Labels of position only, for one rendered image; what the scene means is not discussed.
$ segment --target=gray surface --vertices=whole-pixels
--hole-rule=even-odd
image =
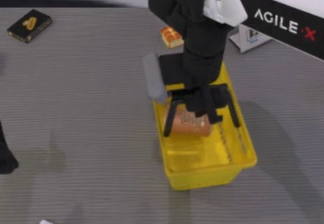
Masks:
[[[21,167],[0,176],[0,223],[322,224],[324,63],[271,42],[225,61],[259,157],[230,185],[173,192],[142,57],[170,52],[145,9],[41,9],[25,45],[0,10],[0,119]]]

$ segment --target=yellow bin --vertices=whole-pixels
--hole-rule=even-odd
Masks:
[[[228,107],[217,110],[221,123],[212,126],[209,137],[170,135],[164,137],[165,105],[153,102],[164,160],[164,168],[174,190],[190,190],[230,183],[243,169],[253,167],[257,156],[223,63],[219,78],[212,84],[228,85],[240,128],[236,128]],[[184,88],[182,84],[167,90]]]

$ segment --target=orange object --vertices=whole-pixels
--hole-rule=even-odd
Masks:
[[[211,125],[206,115],[196,118],[193,112],[188,112],[186,109],[178,107],[171,130],[171,134],[174,133],[208,137],[211,134]]]
[[[160,30],[162,40],[168,48],[172,49],[184,44],[182,36],[175,31],[172,27],[167,26]]]

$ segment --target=gold logo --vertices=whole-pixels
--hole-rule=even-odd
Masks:
[[[27,27],[28,30],[33,30],[36,25],[37,18],[30,17],[29,20],[25,20],[22,25]]]

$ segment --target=red x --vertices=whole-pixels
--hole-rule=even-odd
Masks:
[[[309,27],[306,27],[306,32],[305,38],[310,38],[312,41],[315,41],[314,34],[316,34],[316,30],[310,30]]]

